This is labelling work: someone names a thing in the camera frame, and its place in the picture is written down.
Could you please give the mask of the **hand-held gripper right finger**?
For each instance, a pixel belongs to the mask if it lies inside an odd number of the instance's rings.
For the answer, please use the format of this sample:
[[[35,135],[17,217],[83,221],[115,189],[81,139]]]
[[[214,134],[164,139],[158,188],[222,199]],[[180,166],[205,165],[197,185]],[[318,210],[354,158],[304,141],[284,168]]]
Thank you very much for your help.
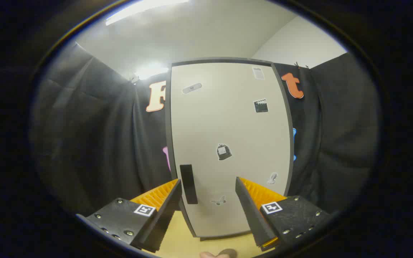
[[[235,191],[262,251],[297,245],[331,219],[328,212],[302,196],[285,197],[242,177],[236,178]]]

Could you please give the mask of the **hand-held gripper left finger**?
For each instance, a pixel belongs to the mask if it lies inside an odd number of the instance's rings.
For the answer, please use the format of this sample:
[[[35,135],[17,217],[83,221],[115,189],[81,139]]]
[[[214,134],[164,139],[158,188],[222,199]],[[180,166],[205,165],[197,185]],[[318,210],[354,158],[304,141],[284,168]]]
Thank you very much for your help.
[[[182,183],[175,179],[131,200],[113,199],[89,216],[77,214],[77,219],[126,253],[155,253],[162,245],[181,194]]]

